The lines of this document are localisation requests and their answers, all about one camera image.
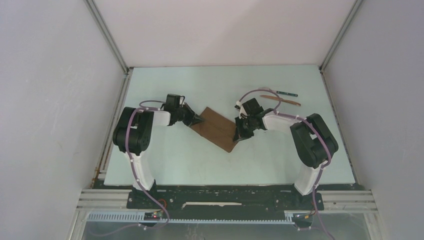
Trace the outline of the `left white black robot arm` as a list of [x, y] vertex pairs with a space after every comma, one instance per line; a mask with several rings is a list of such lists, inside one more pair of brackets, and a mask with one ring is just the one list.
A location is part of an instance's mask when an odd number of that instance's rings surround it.
[[156, 180], [143, 157], [151, 142], [153, 127], [170, 127], [182, 122], [187, 127], [204, 122], [186, 103], [186, 97], [169, 93], [164, 101], [144, 100], [138, 107], [124, 107], [113, 131], [112, 142], [126, 155], [134, 178], [133, 187], [142, 191], [138, 201], [145, 208], [153, 208], [158, 194], [151, 189]]

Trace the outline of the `brown cloth napkin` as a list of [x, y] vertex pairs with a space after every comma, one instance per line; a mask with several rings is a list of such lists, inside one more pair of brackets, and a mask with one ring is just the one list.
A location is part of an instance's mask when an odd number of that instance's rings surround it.
[[236, 124], [210, 107], [206, 107], [200, 116], [204, 121], [190, 128], [225, 152], [231, 153], [237, 145], [233, 141]]

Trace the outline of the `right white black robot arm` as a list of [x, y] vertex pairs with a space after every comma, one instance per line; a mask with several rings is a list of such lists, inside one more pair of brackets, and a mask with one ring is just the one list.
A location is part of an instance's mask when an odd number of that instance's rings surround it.
[[329, 165], [339, 145], [323, 118], [313, 113], [306, 118], [264, 109], [255, 98], [244, 103], [236, 102], [239, 111], [235, 118], [233, 142], [247, 140], [255, 130], [290, 133], [299, 159], [302, 162], [291, 194], [291, 204], [304, 209], [311, 202], [310, 194], [318, 187], [323, 169]]

